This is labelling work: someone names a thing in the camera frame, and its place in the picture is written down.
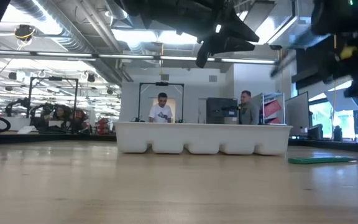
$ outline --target man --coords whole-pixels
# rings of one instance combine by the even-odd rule
[[[153,105],[150,110],[149,122],[151,123],[171,123],[172,122],[172,111],[171,107],[167,104],[167,94],[158,94],[158,103]]]
[[[251,92],[241,92],[240,124],[259,124],[259,108],[250,102]]]

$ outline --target ceiling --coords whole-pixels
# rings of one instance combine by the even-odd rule
[[[147,54],[196,57],[200,44],[193,36],[174,34],[175,31],[161,23],[153,22],[149,30],[145,30],[138,17],[127,16],[125,19],[114,18],[117,11],[111,0],[23,0],[27,4],[37,3],[46,13],[46,21],[36,20],[29,9],[16,9],[10,5],[0,23],[0,50],[25,50],[34,52],[67,52],[64,43],[68,35],[76,35],[77,42],[86,45],[90,52],[76,52],[99,54]],[[310,23],[310,14],[313,0],[295,1],[234,1],[237,15],[259,35],[260,42],[255,43],[252,52],[236,52],[216,55],[225,58],[254,58],[263,60],[276,60],[277,52],[270,49],[269,44],[290,45],[294,36],[303,32]],[[34,37],[30,42],[18,40],[13,32],[21,24],[32,25],[36,28]],[[60,30],[53,30],[58,24]],[[228,63],[207,63],[206,68],[220,69],[226,72]],[[25,97],[29,92],[29,78],[58,76],[63,78],[77,78],[79,80],[80,107],[100,108],[100,116],[106,114],[119,114],[119,105],[111,105],[110,101],[120,102],[119,86],[123,80],[133,81],[130,74],[122,72],[125,68],[138,67],[143,69],[159,67],[159,61],[153,60],[121,60],[112,58],[98,59],[97,62],[88,62],[71,58],[70,60],[36,60],[23,58],[0,57],[0,109],[7,102],[16,98]],[[169,68],[195,68],[194,62],[164,61],[164,67]],[[22,77],[17,80],[9,79],[11,72],[19,73]],[[87,81],[88,74],[95,74],[93,83]],[[71,86],[73,82],[55,83],[44,80],[33,90],[34,95],[50,96],[47,86]],[[7,91],[6,85],[12,85],[13,91]],[[113,95],[106,93],[108,88],[114,90]],[[72,103],[66,100],[72,97],[73,89],[65,89],[54,95],[59,95],[60,103]],[[36,100],[42,102],[46,97]]]

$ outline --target wooden floor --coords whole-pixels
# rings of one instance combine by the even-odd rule
[[[290,157],[358,156],[291,147]],[[0,145],[0,223],[356,223],[358,163],[121,154],[106,142]]]

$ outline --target gray shirt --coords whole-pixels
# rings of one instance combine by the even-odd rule
[[[251,102],[241,104],[240,122],[241,124],[259,124],[259,108]]]

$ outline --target white t-shirt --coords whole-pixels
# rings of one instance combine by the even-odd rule
[[[152,106],[149,117],[154,118],[155,123],[167,123],[169,118],[172,118],[171,107],[165,105],[163,108],[156,104]]]

